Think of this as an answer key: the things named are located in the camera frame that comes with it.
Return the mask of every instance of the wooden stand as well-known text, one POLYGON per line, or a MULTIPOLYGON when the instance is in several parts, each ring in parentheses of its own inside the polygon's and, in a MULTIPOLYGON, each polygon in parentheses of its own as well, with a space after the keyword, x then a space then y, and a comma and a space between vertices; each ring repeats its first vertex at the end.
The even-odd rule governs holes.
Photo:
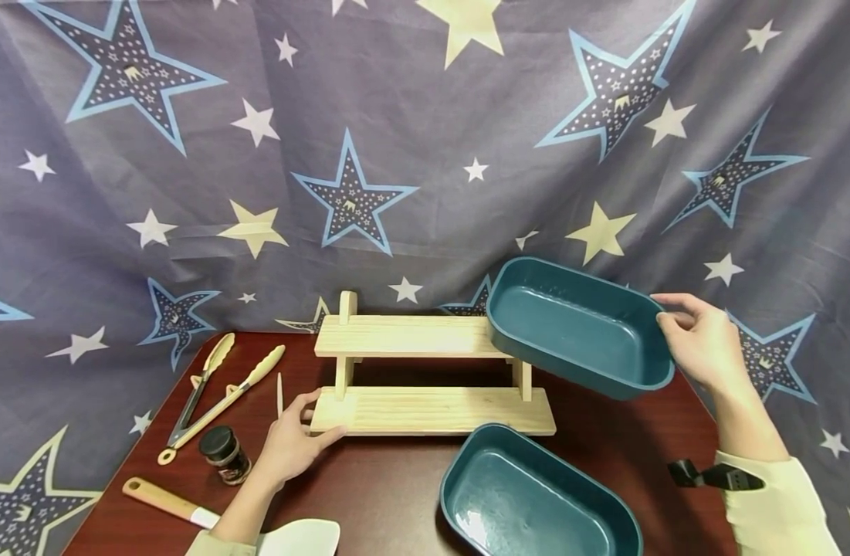
POLYGON ((342 292, 338 315, 327 316, 314 351, 336 358, 335 387, 323 388, 312 432, 344 425, 354 436, 467 434, 502 422, 532 436, 557 432, 545 388, 532 387, 529 363, 508 357, 489 341, 486 317, 357 315, 357 294, 342 292), (513 386, 353 386, 364 358, 502 358, 513 386))

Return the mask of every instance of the spice jar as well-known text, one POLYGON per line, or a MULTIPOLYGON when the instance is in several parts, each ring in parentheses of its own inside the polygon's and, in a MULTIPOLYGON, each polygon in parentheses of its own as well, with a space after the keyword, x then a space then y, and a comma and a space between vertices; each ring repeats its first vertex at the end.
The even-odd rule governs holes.
POLYGON ((208 464, 218 470, 218 475, 226 485, 243 484, 252 468, 236 434, 227 426, 215 427, 202 435, 200 452, 208 464))

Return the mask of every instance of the sleeve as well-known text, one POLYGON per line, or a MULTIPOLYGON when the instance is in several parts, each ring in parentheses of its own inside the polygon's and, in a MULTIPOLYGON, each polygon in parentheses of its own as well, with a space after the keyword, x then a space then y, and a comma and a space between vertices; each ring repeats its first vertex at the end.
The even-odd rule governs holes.
POLYGON ((255 556, 256 552, 251 544, 228 543, 200 531, 185 556, 255 556))
POLYGON ((723 491, 741 556, 841 556, 811 478, 794 457, 765 463, 719 451, 716 463, 758 476, 760 490, 723 491))

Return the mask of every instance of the fabric backdrop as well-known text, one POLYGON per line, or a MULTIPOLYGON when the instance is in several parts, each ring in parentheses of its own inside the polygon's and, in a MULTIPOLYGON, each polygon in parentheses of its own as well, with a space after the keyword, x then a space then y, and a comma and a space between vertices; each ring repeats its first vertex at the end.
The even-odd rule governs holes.
POLYGON ((850 555, 850 2, 0 0, 0 554, 215 330, 520 254, 728 309, 850 555))

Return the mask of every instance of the wooden board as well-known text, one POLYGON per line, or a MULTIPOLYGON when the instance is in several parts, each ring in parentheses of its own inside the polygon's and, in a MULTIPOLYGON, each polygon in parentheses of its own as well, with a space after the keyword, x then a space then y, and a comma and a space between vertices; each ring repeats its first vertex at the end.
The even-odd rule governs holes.
POLYGON ((335 388, 324 387, 311 432, 345 425, 350 436, 463 435, 486 422, 532 436, 557 432, 545 388, 534 388, 532 402, 524 402, 517 388, 447 386, 350 386, 342 402, 335 388))
POLYGON ((490 343, 486 317, 350 315, 326 317, 318 357, 508 358, 490 343))

